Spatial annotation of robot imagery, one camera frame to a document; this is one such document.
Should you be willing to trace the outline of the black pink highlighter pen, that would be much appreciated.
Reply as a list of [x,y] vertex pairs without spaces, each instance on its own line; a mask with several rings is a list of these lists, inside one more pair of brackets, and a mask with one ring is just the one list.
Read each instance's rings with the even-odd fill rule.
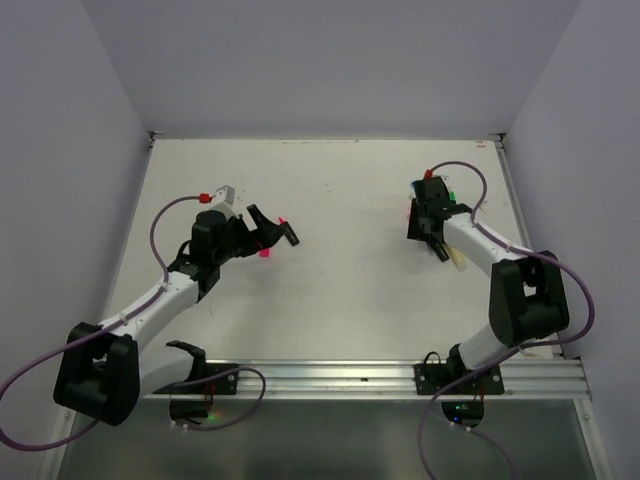
[[297,245],[300,244],[300,239],[297,236],[297,234],[295,233],[293,227],[291,226],[291,224],[284,219],[283,217],[279,217],[278,218],[279,221],[279,227],[282,231],[282,234],[284,235],[284,237],[286,238],[286,240],[289,242],[289,244],[292,247],[295,247]]

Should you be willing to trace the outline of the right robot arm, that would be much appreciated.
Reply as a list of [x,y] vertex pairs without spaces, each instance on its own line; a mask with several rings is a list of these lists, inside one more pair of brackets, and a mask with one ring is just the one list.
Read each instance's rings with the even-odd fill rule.
[[439,176],[412,183],[407,238],[425,243],[446,262],[463,253],[490,279],[488,323],[449,350],[445,361],[426,363],[428,381],[468,392],[481,380],[480,367],[530,340],[566,329],[569,312],[560,269],[520,252],[498,236],[498,243],[472,222],[472,209],[454,201]]

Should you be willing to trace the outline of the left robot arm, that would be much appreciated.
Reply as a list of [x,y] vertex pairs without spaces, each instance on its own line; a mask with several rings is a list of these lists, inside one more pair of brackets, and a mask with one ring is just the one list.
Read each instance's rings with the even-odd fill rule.
[[234,394],[244,367],[211,365],[200,347],[171,340],[164,355],[142,355],[176,317],[205,298],[225,263],[256,255],[281,238],[298,244],[285,220],[273,222],[255,205],[247,211],[253,227],[226,202],[198,213],[189,240],[161,266],[162,277],[146,296],[95,325],[81,322],[71,330],[53,390],[58,405],[117,426],[151,393]]

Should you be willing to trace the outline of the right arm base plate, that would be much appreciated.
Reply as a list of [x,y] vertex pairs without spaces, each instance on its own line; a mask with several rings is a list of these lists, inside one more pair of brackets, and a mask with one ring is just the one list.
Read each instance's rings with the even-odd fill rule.
[[440,392],[444,395],[474,396],[503,395],[506,392],[502,373],[499,367],[492,367],[488,372],[474,374],[464,382],[461,381],[469,371],[454,375],[444,363],[416,363],[413,365],[413,379],[418,395],[429,396]]

